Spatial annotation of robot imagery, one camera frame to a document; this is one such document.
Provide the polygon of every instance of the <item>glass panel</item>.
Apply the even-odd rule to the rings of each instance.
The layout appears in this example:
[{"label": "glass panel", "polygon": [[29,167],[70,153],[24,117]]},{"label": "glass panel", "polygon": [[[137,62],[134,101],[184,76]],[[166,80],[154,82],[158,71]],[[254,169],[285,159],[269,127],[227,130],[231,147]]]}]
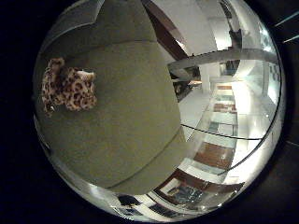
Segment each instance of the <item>glass panel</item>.
[{"label": "glass panel", "polygon": [[201,87],[193,88],[178,103],[181,123],[209,133],[263,138],[277,110],[278,66],[255,61],[247,76],[238,80],[226,76],[223,80],[227,82],[212,84],[211,93],[202,92]]},{"label": "glass panel", "polygon": [[211,181],[221,180],[217,176],[244,159],[259,144],[261,140],[245,140],[224,137],[211,133],[192,130],[187,141],[188,158],[179,168],[183,171],[198,171],[198,176],[205,176]]}]

